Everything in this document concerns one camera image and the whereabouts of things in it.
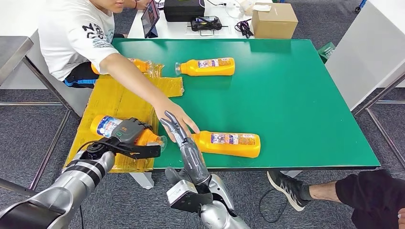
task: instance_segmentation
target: white t-shirt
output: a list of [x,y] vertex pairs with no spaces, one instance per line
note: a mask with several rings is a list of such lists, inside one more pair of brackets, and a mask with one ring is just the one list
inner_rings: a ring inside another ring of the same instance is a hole
[[41,53],[49,72],[63,81],[79,64],[91,61],[101,74],[100,62],[118,51],[111,45],[114,17],[89,0],[47,0],[40,12]]

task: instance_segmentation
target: tablet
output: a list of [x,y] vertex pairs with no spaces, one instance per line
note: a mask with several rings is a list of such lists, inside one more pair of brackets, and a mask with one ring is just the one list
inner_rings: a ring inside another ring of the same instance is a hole
[[143,15],[141,17],[145,38],[149,37],[152,29],[158,22],[159,17],[159,11],[156,7],[156,3],[154,0],[152,0],[146,7],[145,12],[143,12]]

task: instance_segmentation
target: green tabletop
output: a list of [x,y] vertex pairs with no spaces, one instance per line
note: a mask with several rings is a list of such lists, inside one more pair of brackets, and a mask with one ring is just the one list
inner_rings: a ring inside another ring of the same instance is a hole
[[[374,168],[380,166],[310,40],[114,39],[128,58],[174,63],[233,57],[233,76],[182,75],[172,98],[201,130],[260,136],[256,158],[203,153],[209,168]],[[160,127],[159,133],[165,135]],[[154,168],[183,167],[170,142]]]

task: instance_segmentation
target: black shorts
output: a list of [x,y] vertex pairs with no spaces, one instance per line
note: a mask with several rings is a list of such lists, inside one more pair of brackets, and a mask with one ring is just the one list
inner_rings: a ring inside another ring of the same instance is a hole
[[405,208],[405,181],[386,170],[363,171],[336,182],[339,200],[354,208],[357,229],[398,229],[398,211]]
[[[114,38],[124,38],[120,33],[114,33]],[[99,75],[91,69],[91,62],[81,63],[76,66],[65,78],[64,84],[74,88],[94,88]]]

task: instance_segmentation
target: yellow plastic bottle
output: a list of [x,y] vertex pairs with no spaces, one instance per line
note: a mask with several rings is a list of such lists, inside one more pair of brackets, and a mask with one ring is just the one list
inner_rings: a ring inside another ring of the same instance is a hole
[[177,62],[174,67],[177,75],[233,75],[235,73],[235,60],[231,57],[199,61],[189,60],[186,63]]
[[[149,66],[151,64],[150,61],[142,61],[140,59],[133,59],[133,58],[128,58],[128,60],[130,60],[131,62],[134,63],[134,65],[143,73],[147,72],[149,69]],[[96,69],[96,67],[91,64],[91,69],[93,70],[94,73],[96,74],[100,74],[98,72],[98,70]]]
[[[112,131],[122,122],[121,119],[107,115],[97,115],[91,125],[90,131],[102,137],[111,137]],[[137,146],[146,146],[148,144],[159,144],[160,151],[163,152],[167,145],[166,136],[158,136],[150,129],[145,129],[134,142]]]
[[257,157],[260,153],[260,137],[255,134],[235,134],[201,131],[192,139],[201,152],[233,156]]

